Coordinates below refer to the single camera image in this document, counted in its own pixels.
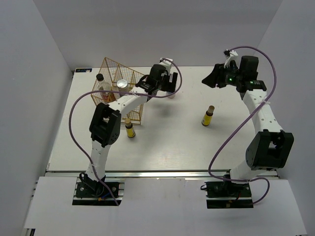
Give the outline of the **dark sauce glass bottle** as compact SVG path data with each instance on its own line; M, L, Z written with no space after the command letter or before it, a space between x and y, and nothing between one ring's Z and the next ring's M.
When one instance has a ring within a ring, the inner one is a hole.
M111 102L111 85L105 81L102 74L96 75L96 80L98 81L98 90L101 91L100 96L105 103Z

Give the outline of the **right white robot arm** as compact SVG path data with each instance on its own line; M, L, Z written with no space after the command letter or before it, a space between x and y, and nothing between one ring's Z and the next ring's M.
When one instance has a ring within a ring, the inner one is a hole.
M234 196L240 184L254 179L266 171L285 166L294 137L285 132L276 120L268 102L269 93L262 80L258 80L259 60L254 56L243 56L240 65L235 60L215 64L212 72L202 83L211 88L234 86L246 105L252 120L255 137L245 152L245 160L229 172L228 180L222 184L223 192Z

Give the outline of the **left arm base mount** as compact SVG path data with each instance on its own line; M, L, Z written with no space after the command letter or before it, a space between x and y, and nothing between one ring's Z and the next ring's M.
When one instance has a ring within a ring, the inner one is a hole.
M86 173L80 173L73 194L73 206L119 206L124 195L124 183L105 182L110 190Z

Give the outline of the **aluminium front rail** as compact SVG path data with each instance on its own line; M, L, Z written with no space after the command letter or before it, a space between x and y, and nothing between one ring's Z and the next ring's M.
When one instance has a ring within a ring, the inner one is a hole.
M45 177L79 177L81 171L47 171ZM208 178L207 171L107 171L108 178Z

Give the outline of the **small yellow bottle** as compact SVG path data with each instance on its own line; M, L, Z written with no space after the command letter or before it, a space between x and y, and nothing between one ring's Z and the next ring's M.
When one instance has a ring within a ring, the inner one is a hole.
M126 133L127 133L127 136L129 138L133 138L135 137L135 131L134 131L134 128L133 128L133 124L131 122L131 120L129 118L126 118L125 119L125 128L126 128Z
M209 106L201 122L203 126L210 125L214 110L215 110L215 107L213 105Z

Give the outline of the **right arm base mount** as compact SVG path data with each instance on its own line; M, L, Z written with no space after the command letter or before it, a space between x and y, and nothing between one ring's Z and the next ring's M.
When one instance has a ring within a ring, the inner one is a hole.
M206 192L207 209L253 208L252 193L248 183L209 181L201 187Z

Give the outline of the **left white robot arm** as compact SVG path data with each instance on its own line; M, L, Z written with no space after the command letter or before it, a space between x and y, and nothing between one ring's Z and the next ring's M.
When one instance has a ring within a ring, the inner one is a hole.
M109 149L120 134L122 118L141 104L157 95L158 91L175 92L177 74L171 74L171 59L161 59L154 64L149 75L143 76L132 88L118 100L96 106L89 127L92 139L91 163L86 172L80 176L88 192L93 196L103 193L105 165Z

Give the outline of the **left blue table sticker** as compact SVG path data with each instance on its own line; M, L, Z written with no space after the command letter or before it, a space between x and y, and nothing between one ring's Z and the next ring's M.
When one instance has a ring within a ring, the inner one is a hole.
M92 68L76 68L75 73L90 73Z

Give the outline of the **white jar blue label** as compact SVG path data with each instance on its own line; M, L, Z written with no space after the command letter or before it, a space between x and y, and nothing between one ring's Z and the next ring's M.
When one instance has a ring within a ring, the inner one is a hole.
M121 92L129 92L129 83L125 79L120 79L116 82L117 88Z

